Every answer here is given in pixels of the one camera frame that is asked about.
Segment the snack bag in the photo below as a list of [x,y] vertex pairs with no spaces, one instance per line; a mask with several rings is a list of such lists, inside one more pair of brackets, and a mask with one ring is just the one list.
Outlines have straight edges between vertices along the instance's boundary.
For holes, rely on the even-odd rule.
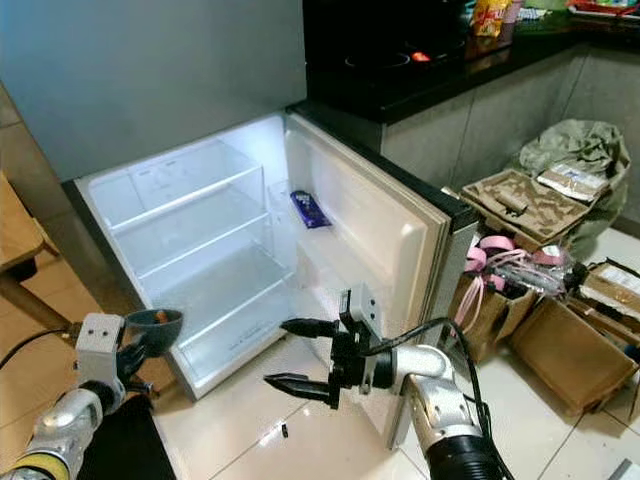
[[511,0],[478,0],[473,9],[473,33],[483,37],[497,37]]

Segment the table leg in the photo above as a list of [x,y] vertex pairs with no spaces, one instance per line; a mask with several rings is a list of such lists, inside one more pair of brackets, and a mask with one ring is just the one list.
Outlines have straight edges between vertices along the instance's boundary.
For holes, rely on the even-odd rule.
[[[0,273],[0,295],[49,330],[68,329],[71,326],[72,322],[56,312],[29,289],[20,285],[7,272]],[[65,341],[74,346],[73,339],[69,338]]]

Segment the refrigerator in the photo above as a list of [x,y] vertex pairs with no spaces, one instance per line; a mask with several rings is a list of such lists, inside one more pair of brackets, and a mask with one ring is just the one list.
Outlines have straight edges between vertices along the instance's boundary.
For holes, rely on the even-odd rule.
[[[131,303],[184,312],[169,361],[193,400],[282,321],[336,319],[343,289],[368,286],[387,337],[446,314],[475,229],[470,207],[289,107],[306,97],[302,13],[0,2],[0,79],[47,160],[14,179],[47,179],[32,210],[96,298],[117,277]],[[330,226],[305,227],[297,190]],[[328,363],[327,342],[311,345]],[[395,399],[354,400],[401,441]]]
[[[74,183],[144,306],[184,312],[169,358],[194,400],[281,337],[282,321],[338,318],[340,292],[360,283],[384,336],[415,327],[449,246],[448,215],[295,113]],[[330,226],[305,226],[297,190]],[[314,344],[326,361],[328,344]],[[383,432],[393,409],[368,401]]]

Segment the black object on floor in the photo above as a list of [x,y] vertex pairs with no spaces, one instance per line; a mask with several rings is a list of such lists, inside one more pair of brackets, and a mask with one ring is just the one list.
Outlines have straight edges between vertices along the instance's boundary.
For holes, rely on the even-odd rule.
[[176,480],[152,408],[138,395],[106,416],[85,452],[78,480]]

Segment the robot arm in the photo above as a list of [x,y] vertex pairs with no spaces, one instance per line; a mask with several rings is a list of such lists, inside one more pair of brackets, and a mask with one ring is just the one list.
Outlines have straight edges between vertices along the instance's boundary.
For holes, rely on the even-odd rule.
[[[437,348],[400,345],[381,348],[382,341],[370,319],[375,301],[366,287],[342,294],[340,321],[294,319],[282,328],[296,335],[332,338],[332,366],[327,383],[304,375],[280,373],[265,380],[288,394],[322,400],[337,409],[341,388],[358,386],[361,394],[371,387],[404,397],[422,453],[433,480],[501,480],[506,467],[469,412],[454,381],[449,358]],[[340,322],[346,332],[339,329]]]
[[139,312],[150,319],[137,325],[131,344],[118,350],[124,319],[118,315],[89,314],[76,343],[79,386],[64,394],[36,422],[25,454],[0,480],[73,480],[86,448],[104,415],[115,412],[126,391],[150,390],[130,377],[145,358],[159,356],[180,332],[182,315],[164,310],[164,324],[155,322],[159,311]]

